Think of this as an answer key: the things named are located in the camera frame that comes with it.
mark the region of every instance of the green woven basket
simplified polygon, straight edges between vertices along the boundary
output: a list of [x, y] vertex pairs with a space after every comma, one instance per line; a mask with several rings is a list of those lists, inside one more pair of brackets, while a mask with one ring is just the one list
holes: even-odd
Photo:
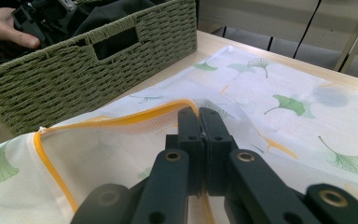
[[[139, 42], [98, 60], [93, 44], [135, 29]], [[194, 0], [166, 0], [0, 65], [0, 121], [19, 135], [92, 111], [197, 49]]]

